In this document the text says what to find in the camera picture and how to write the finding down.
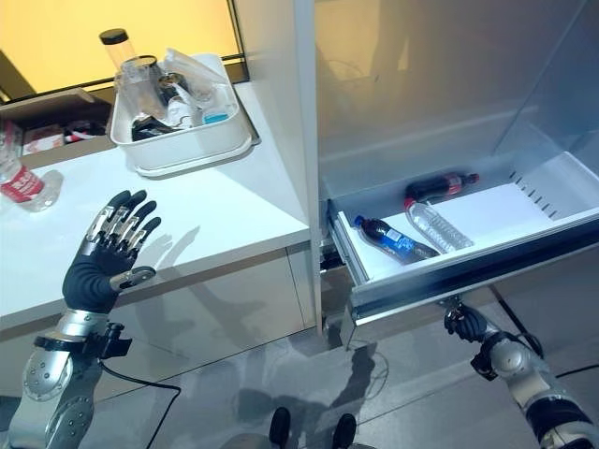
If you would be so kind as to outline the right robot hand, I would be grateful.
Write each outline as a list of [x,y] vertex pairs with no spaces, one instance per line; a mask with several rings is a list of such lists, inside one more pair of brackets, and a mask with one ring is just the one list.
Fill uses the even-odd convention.
[[481,312],[463,304],[449,309],[444,318],[444,326],[448,334],[457,335],[468,342],[483,342],[488,323]]

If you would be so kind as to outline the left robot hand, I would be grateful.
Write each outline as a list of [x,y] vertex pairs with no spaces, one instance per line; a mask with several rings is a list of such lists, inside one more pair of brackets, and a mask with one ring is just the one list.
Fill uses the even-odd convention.
[[157,203],[144,190],[114,196],[92,220],[63,281],[72,310],[108,313],[126,289],[149,281],[151,266],[137,266],[141,247],[161,224]]

